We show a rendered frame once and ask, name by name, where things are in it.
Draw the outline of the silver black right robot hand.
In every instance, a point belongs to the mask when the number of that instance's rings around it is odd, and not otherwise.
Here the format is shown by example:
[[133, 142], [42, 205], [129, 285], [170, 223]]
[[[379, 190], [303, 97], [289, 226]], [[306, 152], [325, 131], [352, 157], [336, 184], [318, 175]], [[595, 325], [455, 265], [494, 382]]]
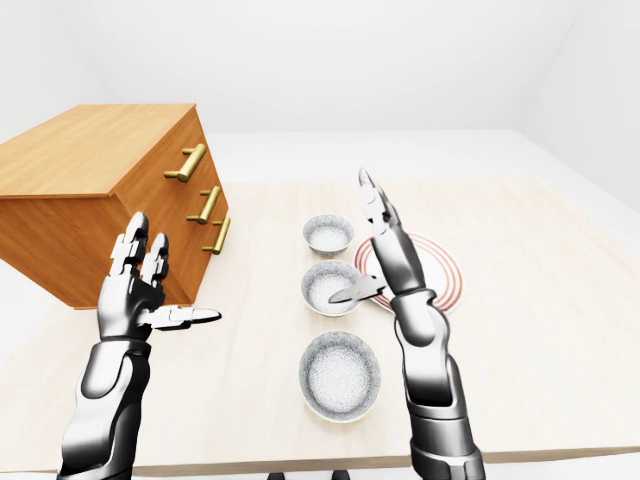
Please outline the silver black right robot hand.
[[364, 168], [359, 170], [358, 180], [365, 215], [373, 228], [371, 245], [384, 279], [373, 275], [363, 276], [352, 286], [334, 293], [329, 302], [340, 304], [362, 301], [389, 288], [395, 297], [425, 292], [427, 304], [431, 305], [436, 297], [435, 292], [426, 285], [419, 256], [411, 238], [403, 229], [395, 207]]

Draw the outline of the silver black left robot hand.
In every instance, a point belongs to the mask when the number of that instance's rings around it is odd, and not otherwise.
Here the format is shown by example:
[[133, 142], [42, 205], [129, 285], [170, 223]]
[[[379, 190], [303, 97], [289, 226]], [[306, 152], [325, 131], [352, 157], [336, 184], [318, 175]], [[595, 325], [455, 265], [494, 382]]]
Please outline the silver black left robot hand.
[[222, 318], [214, 309], [165, 303], [163, 281], [169, 272], [169, 239], [159, 233], [147, 250], [148, 238], [148, 218], [137, 212], [116, 239], [111, 253], [112, 265], [97, 305], [99, 335], [103, 341], [145, 341], [153, 329], [182, 330]]

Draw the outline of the white plate with red rings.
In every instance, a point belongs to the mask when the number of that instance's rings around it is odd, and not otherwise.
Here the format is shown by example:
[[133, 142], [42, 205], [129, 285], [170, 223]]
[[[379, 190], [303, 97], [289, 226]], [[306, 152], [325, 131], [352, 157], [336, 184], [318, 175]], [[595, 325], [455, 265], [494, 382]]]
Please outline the white plate with red rings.
[[[462, 301], [464, 280], [454, 257], [440, 244], [424, 236], [409, 233], [419, 256], [427, 287], [436, 292], [433, 304], [442, 312], [452, 312]], [[371, 240], [362, 242], [354, 253], [354, 267], [364, 275], [381, 275]]]

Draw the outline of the black white patterned bowl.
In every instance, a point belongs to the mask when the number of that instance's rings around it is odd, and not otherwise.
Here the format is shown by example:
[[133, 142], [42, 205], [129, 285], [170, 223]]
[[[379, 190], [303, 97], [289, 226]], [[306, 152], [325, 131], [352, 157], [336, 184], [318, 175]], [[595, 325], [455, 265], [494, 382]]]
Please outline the black white patterned bowl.
[[314, 414], [333, 423], [352, 423], [375, 405], [382, 377], [379, 361], [364, 340], [345, 331], [329, 331], [304, 350], [298, 380]]
[[352, 286], [360, 278], [360, 272], [347, 263], [337, 260], [321, 261], [312, 266], [302, 277], [301, 293], [310, 309], [326, 317], [340, 317], [359, 307], [357, 301], [332, 304], [329, 298]]
[[336, 256], [344, 252], [355, 236], [353, 225], [345, 218], [324, 214], [312, 217], [303, 226], [307, 245], [320, 256]]

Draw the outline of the wooden cabinet drawer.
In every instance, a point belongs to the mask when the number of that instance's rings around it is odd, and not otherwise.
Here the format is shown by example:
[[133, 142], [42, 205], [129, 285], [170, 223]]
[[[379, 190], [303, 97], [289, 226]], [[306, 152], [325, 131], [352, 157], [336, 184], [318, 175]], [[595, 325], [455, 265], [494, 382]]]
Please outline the wooden cabinet drawer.
[[164, 292], [168, 303], [191, 305], [194, 303], [200, 284], [213, 254], [201, 250], [202, 246], [212, 245], [217, 237], [218, 227], [214, 220], [227, 216], [228, 204], [221, 188], [214, 210], [207, 224], [187, 221], [188, 215], [197, 215], [206, 198], [199, 195], [200, 190], [214, 186], [187, 187], [181, 193], [175, 207], [167, 215], [167, 225], [161, 227], [170, 241], [169, 273], [164, 280]]
[[182, 148], [194, 147], [199, 143], [207, 146], [212, 158], [196, 107], [188, 105], [185, 113], [154, 142], [149, 152], [116, 185], [114, 192], [123, 205], [132, 213], [142, 211], [148, 217], [151, 237], [159, 233], [151, 226], [149, 213], [151, 201], [158, 193], [161, 173], [176, 161]]
[[170, 241], [167, 282], [185, 291], [199, 286], [227, 209], [206, 145], [182, 148], [161, 173], [150, 204], [151, 226]]

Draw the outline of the wooden cabinet with drawers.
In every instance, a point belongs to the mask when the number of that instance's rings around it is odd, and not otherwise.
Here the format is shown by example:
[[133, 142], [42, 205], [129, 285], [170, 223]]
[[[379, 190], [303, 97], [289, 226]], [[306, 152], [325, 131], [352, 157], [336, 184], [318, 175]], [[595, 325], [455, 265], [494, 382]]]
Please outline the wooden cabinet with drawers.
[[192, 104], [79, 105], [0, 144], [0, 259], [93, 308], [131, 217], [114, 189]]

